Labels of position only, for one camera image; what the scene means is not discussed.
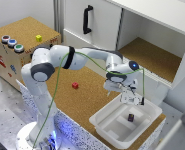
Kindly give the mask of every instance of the red ball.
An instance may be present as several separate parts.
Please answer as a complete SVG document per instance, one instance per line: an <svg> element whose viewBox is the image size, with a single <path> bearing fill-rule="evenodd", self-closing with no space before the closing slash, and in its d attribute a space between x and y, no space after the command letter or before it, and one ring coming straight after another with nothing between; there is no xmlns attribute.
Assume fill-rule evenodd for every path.
<svg viewBox="0 0 185 150"><path fill-rule="evenodd" d="M77 88L78 88L78 83L77 83L77 82L74 82L74 83L72 84L72 87L73 87L74 89L77 89Z"/></svg>

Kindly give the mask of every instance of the yellow object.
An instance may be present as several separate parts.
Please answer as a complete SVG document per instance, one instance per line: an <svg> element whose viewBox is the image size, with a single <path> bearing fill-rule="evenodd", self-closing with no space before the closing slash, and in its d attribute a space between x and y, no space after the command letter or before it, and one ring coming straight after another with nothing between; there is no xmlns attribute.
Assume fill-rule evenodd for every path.
<svg viewBox="0 0 185 150"><path fill-rule="evenodd" d="M41 42L42 41L42 36L41 35L37 35L36 36L36 41L37 42Z"/></svg>

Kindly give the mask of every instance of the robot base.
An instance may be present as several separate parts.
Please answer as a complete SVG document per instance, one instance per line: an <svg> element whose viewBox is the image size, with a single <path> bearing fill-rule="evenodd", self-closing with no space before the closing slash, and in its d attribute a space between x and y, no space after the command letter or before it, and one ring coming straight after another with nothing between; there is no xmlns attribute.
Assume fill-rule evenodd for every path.
<svg viewBox="0 0 185 150"><path fill-rule="evenodd" d="M36 125L36 122L32 122L24 126L17 134L16 137L16 150L32 150L32 146L28 144L26 138L29 136L29 133ZM60 147L62 139L59 137L57 139L57 145Z"/></svg>

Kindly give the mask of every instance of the wooden shelf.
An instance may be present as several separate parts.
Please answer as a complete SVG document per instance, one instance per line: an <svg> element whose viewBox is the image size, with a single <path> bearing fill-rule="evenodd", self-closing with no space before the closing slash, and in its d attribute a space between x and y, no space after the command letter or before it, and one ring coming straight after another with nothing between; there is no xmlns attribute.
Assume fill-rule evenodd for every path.
<svg viewBox="0 0 185 150"><path fill-rule="evenodd" d="M136 38L120 49L119 52L126 58L136 61L139 65L170 82L173 82L182 60L182 58L141 38Z"/></svg>

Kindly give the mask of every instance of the white robotic arm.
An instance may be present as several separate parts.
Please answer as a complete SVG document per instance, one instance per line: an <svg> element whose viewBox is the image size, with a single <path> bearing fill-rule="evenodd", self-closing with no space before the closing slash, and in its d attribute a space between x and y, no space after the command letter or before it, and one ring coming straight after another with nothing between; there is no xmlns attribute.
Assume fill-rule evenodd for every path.
<svg viewBox="0 0 185 150"><path fill-rule="evenodd" d="M134 61L129 61L123 64L122 55L116 51L105 51L94 48L74 49L73 47L66 47L55 45L50 50L39 48L35 50L31 64L27 64L22 68L22 77L28 90L34 97L35 104L38 107L38 120L34 129L29 134L31 145L36 139L42 124L47 116L52 97L47 90L47 81L55 71L55 67L60 66L62 58L69 53L62 62L62 67L65 69L79 70L83 68L88 61L88 57L83 56L83 53L91 58L102 59L106 62L106 69L112 73L129 73L139 69L139 65ZM135 96L137 88L137 80L135 79L138 72L126 75L116 75L106 73L107 80L104 83L104 88L108 91L122 92L121 102L127 104L143 104ZM48 121L45 124L45 131L40 134L38 141L44 141L48 135L53 135L54 129L54 115L57 112L55 103L49 113Z"/></svg>

